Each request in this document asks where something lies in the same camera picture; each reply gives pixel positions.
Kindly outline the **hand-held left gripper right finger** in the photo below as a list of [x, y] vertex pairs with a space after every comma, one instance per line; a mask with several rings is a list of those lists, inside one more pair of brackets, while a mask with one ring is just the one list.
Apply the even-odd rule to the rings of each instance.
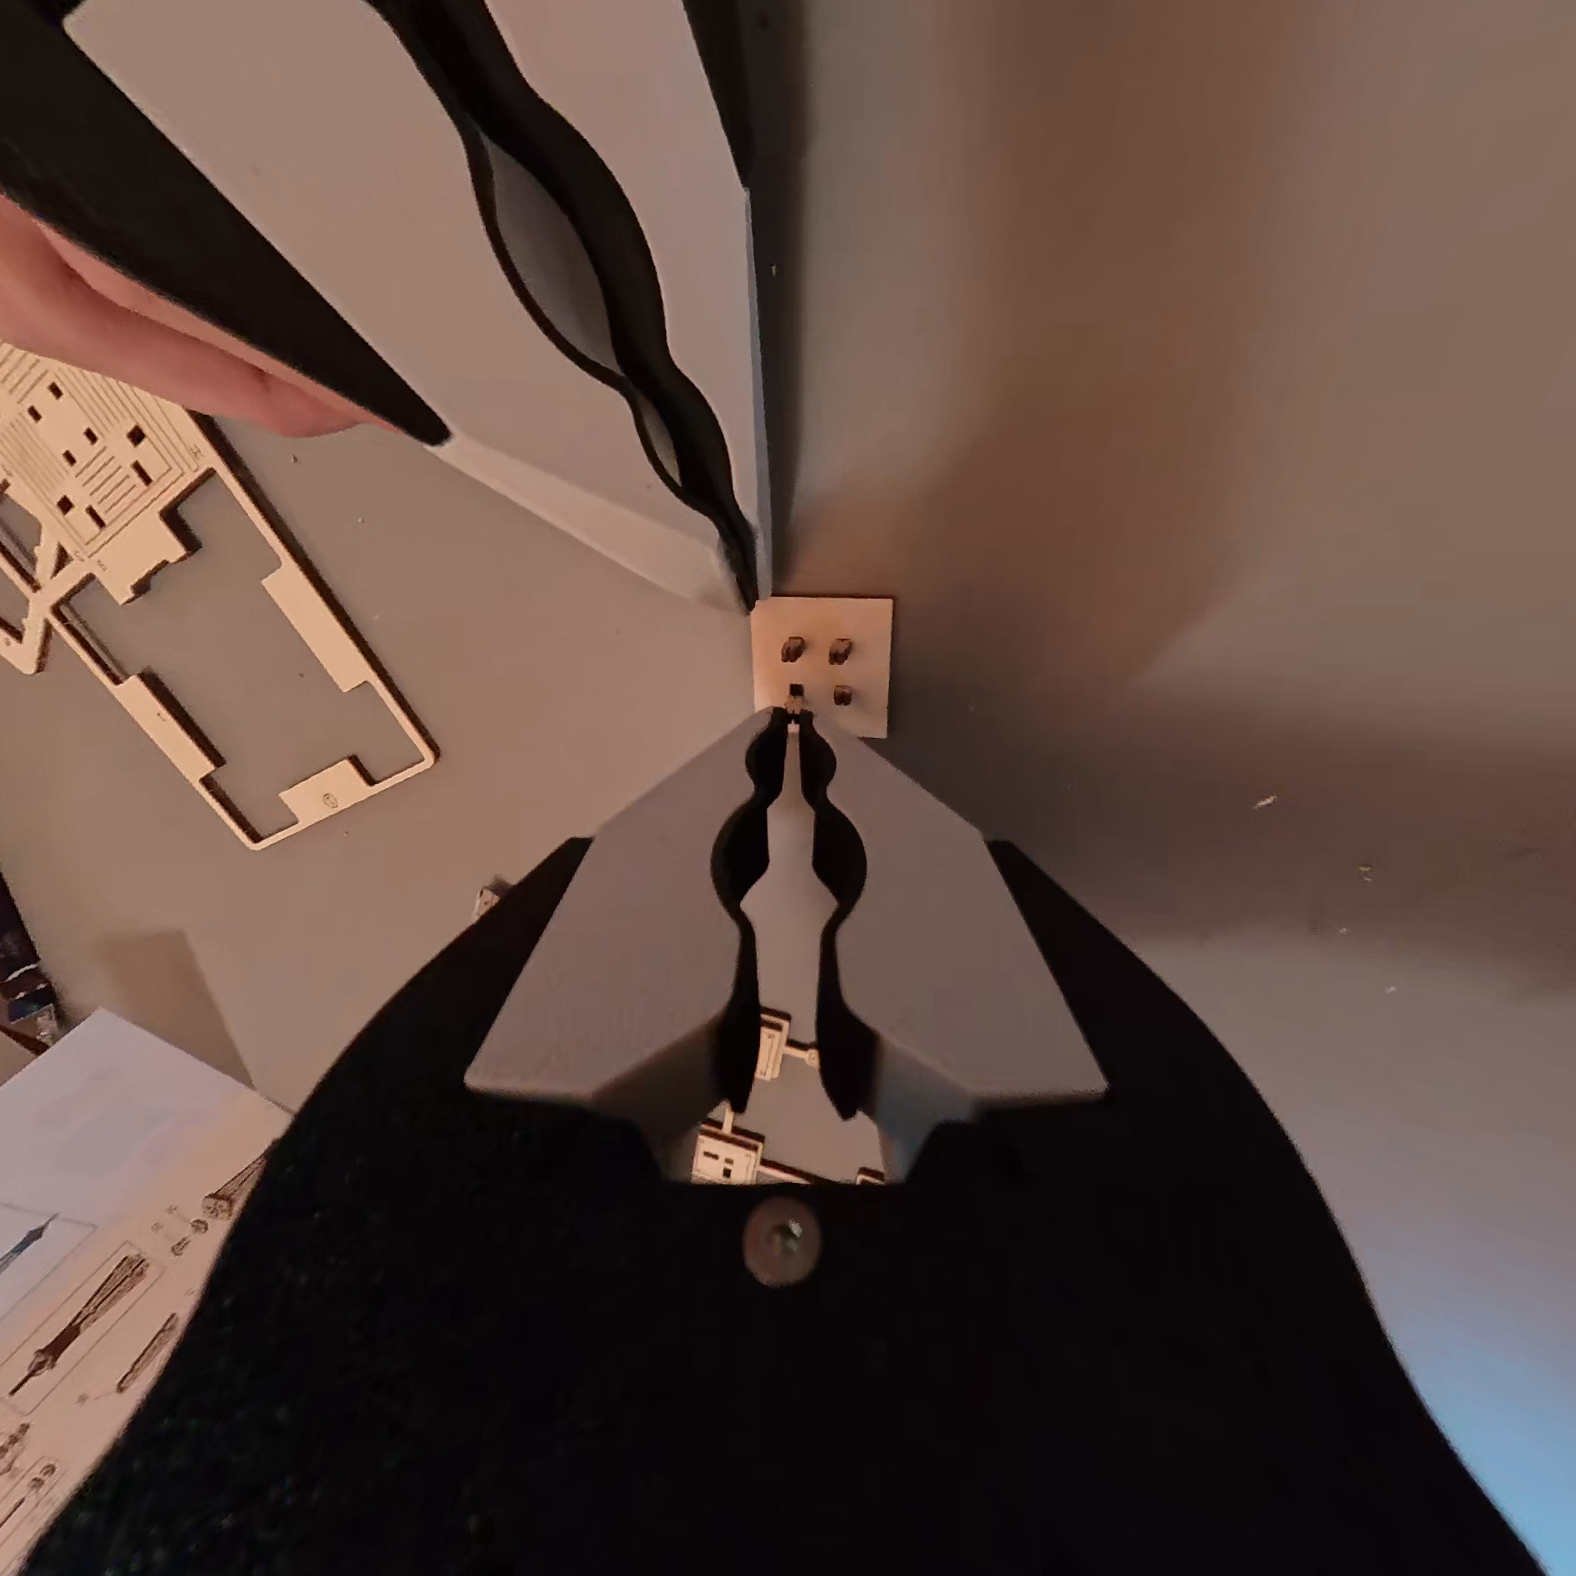
[[930, 1134], [1109, 1087], [977, 828], [861, 740], [799, 717], [820, 935], [820, 1077], [889, 1181]]

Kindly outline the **wooden four-pad square frame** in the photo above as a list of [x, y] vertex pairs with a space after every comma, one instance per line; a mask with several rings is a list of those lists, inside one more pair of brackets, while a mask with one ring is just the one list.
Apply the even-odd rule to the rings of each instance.
[[[821, 1060], [814, 1044], [795, 1038], [790, 1014], [761, 1010], [750, 1105], [756, 1104], [756, 1094], [782, 1077], [784, 1064], [797, 1064], [805, 1072], [818, 1074]], [[739, 1109], [724, 1100], [718, 1113], [700, 1124], [690, 1160], [690, 1182], [739, 1188], [821, 1182], [820, 1175], [776, 1156], [761, 1128], [739, 1128], [737, 1117]]]

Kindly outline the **punched-out wooden parts sheet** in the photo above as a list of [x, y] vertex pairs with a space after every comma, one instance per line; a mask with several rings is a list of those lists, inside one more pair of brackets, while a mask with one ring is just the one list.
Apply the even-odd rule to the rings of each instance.
[[[223, 758], [178, 698], [155, 674], [124, 668], [73, 608], [86, 586], [131, 605], [161, 573], [191, 560], [197, 545], [184, 535], [182, 509], [208, 483], [230, 496], [266, 546], [262, 591], [326, 680], [343, 695], [369, 691], [416, 751], [412, 764], [386, 777], [345, 757], [292, 783], [279, 790], [287, 822], [272, 833], [259, 833], [225, 794]], [[210, 424], [187, 409], [3, 344], [2, 492], [33, 528], [28, 545], [3, 528], [3, 586], [17, 599], [13, 618], [3, 616], [3, 665], [32, 678], [58, 638], [244, 847], [266, 850], [439, 762], [439, 747], [313, 563]]]

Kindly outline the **paper instruction booklet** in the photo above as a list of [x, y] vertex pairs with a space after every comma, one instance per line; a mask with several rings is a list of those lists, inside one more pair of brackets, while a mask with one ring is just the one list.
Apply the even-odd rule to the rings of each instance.
[[3, 1573], [167, 1366], [289, 1122], [107, 1012], [3, 1085]]

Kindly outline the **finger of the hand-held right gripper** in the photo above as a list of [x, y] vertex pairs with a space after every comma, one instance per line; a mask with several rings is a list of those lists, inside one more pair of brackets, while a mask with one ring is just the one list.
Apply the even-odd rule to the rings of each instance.
[[437, 460], [660, 590], [745, 610], [619, 396], [510, 282], [420, 4], [77, 4], [65, 32], [439, 413]]
[[750, 197], [688, 4], [420, 4], [482, 147], [504, 272], [619, 396], [722, 591], [771, 584]]

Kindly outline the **small square wooden plate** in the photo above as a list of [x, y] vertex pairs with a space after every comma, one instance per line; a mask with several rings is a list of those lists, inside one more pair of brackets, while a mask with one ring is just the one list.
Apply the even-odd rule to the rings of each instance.
[[[788, 636], [806, 640], [797, 663], [780, 663]], [[827, 663], [829, 642], [848, 636], [853, 653]], [[893, 601], [883, 597], [769, 597], [750, 614], [754, 710], [784, 708], [786, 687], [801, 683], [805, 708], [829, 715], [844, 734], [885, 740], [891, 719]], [[833, 706], [833, 685], [855, 691], [853, 706]]]

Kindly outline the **person's right hand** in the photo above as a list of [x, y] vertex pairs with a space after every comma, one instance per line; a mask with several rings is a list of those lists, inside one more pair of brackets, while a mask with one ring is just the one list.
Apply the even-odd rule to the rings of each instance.
[[2, 199], [2, 340], [287, 439], [382, 419], [169, 302]]

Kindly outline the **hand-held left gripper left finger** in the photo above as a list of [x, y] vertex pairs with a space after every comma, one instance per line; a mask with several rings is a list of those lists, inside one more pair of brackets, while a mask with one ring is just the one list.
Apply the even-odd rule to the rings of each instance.
[[760, 1040], [743, 897], [769, 862], [791, 721], [748, 717], [593, 835], [465, 1087], [639, 1130], [688, 1181], [701, 1124], [746, 1105]]

